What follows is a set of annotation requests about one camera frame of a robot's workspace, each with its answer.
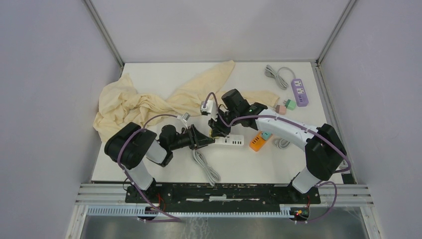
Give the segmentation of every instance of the crumpled towel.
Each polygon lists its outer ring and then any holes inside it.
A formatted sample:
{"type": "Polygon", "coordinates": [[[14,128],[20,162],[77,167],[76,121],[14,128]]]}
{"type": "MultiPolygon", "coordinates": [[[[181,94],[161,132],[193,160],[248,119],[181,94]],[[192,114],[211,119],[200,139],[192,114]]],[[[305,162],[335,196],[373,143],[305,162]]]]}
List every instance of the crumpled towel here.
{"type": "MultiPolygon", "coordinates": [[[[209,92],[215,92],[219,104],[223,103],[221,96],[225,92],[219,90],[226,83],[234,66],[233,61],[219,63],[178,88],[167,100],[154,94],[139,94],[133,87],[130,76],[124,74],[118,81],[103,88],[94,128],[100,134],[101,141],[107,142],[129,122],[144,125],[149,118],[163,113],[182,115],[188,112],[193,117],[199,116],[201,102],[209,92]]],[[[259,102],[273,107],[279,100],[277,95],[269,91],[241,93],[250,103],[259,102]]],[[[155,125],[161,119],[162,117],[158,117],[148,125],[155,125]]]]}

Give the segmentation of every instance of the white table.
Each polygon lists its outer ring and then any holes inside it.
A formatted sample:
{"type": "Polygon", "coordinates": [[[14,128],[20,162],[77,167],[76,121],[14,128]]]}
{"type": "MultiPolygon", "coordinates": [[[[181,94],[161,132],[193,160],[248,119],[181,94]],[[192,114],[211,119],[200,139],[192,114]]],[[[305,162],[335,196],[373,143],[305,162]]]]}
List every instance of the white table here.
{"type": "MultiPolygon", "coordinates": [[[[129,73],[135,88],[140,93],[154,93],[162,98],[168,98],[172,92],[189,81],[196,74],[216,65],[217,63],[128,63],[125,64],[123,74],[129,73]]],[[[309,62],[240,62],[231,73],[230,78],[222,90],[233,88],[242,91],[269,90],[280,96],[279,103],[292,99],[292,88],[283,91],[276,85],[274,79],[264,75],[264,69],[270,64],[274,69],[282,66],[291,68],[296,77],[302,79],[308,95],[309,104],[306,107],[296,107],[287,112],[286,116],[307,124],[321,126],[326,122],[322,102],[319,97],[314,73],[309,62]]],[[[289,72],[282,76],[292,79],[289,72]]],[[[199,131],[208,134],[208,117],[190,118],[189,124],[194,123],[199,131]]],[[[168,118],[160,124],[149,127],[150,130],[161,132],[161,127],[173,124],[180,132],[182,123],[168,118]]],[[[242,134],[245,137],[244,146],[209,145],[200,149],[211,165],[221,176],[222,183],[289,183],[305,167],[305,153],[295,145],[286,149],[277,149],[271,142],[265,144],[258,152],[249,148],[249,142],[257,134],[251,128],[240,125],[232,127],[231,133],[242,134]]],[[[103,143],[94,168],[92,181],[123,181],[126,176],[118,165],[104,153],[103,143]]],[[[182,148],[173,152],[174,157],[167,167],[162,168],[146,158],[145,165],[157,182],[202,182],[206,178],[191,158],[191,151],[182,148]]],[[[331,178],[335,183],[343,183],[340,174],[331,178]]]]}

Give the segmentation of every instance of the green plug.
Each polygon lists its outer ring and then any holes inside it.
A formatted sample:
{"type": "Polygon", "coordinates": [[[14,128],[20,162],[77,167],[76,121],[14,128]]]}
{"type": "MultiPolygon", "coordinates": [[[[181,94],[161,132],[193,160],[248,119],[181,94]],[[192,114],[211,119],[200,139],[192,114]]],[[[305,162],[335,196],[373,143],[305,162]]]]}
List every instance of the green plug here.
{"type": "Polygon", "coordinates": [[[292,111],[296,108],[296,102],[292,100],[287,100],[287,101],[284,101],[284,106],[292,111]]]}

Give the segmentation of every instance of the gray cable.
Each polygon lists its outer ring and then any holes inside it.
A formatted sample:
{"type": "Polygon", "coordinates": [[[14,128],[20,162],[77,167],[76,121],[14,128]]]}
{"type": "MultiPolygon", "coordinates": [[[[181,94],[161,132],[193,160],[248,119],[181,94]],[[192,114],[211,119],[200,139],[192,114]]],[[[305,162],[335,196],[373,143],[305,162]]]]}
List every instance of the gray cable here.
{"type": "Polygon", "coordinates": [[[280,67],[278,71],[276,72],[270,65],[267,65],[267,67],[265,67],[265,76],[274,78],[276,80],[277,85],[282,90],[285,90],[287,89],[289,84],[287,84],[287,82],[283,79],[283,77],[279,75],[280,71],[283,69],[290,71],[293,74],[293,79],[296,79],[295,73],[289,67],[280,67]]]}
{"type": "Polygon", "coordinates": [[[290,142],[282,138],[276,138],[273,140],[273,145],[279,149],[282,149],[287,148],[290,145],[290,142]]]}
{"type": "Polygon", "coordinates": [[[211,168],[211,166],[208,165],[205,156],[203,156],[195,149],[192,150],[192,159],[197,165],[199,165],[204,170],[207,180],[211,184],[211,186],[214,186],[215,183],[221,180],[220,175],[213,168],[211,168]]]}

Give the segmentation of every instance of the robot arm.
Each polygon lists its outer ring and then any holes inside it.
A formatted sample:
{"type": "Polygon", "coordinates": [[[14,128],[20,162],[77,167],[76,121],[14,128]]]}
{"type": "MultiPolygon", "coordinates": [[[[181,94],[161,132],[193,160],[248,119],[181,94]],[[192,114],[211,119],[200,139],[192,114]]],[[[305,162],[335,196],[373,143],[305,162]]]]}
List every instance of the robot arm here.
{"type": "MultiPolygon", "coordinates": [[[[217,108],[216,102],[207,101],[202,104],[201,113],[211,115],[208,125],[211,127],[211,137],[227,136],[231,126],[242,124],[255,130],[271,132],[276,136],[290,141],[301,148],[306,154],[306,167],[292,180],[291,187],[300,193],[306,193],[319,181],[328,180],[342,162],[343,158],[324,140],[310,133],[317,132],[344,155],[346,151],[334,128],[328,124],[321,127],[306,125],[304,123],[287,119],[275,113],[260,103],[249,104],[239,93],[233,89],[222,96],[227,106],[223,112],[217,108]]],[[[105,153],[117,162],[118,155],[123,149],[120,163],[144,193],[154,195],[155,180],[148,173],[144,157],[165,167],[173,158],[172,151],[182,147],[198,149],[214,143],[215,140],[203,135],[196,130],[194,125],[184,128],[181,133],[176,132],[172,125],[162,128],[159,140],[157,134],[150,130],[143,130],[136,134],[129,142],[128,139],[141,127],[129,123],[105,144],[105,153]]]]}
{"type": "Polygon", "coordinates": [[[250,105],[236,89],[228,91],[221,98],[227,106],[226,112],[218,110],[217,115],[216,110],[213,109],[215,104],[211,101],[202,104],[201,107],[203,115],[211,115],[208,122],[211,127],[211,136],[226,136],[230,133],[231,126],[240,123],[244,127],[270,132],[290,141],[306,154],[306,167],[291,182],[300,193],[308,192],[319,181],[330,179],[343,161],[341,155],[319,137],[310,133],[311,131],[317,132],[346,155],[337,133],[328,124],[321,127],[307,125],[279,115],[260,103],[250,105]]]}

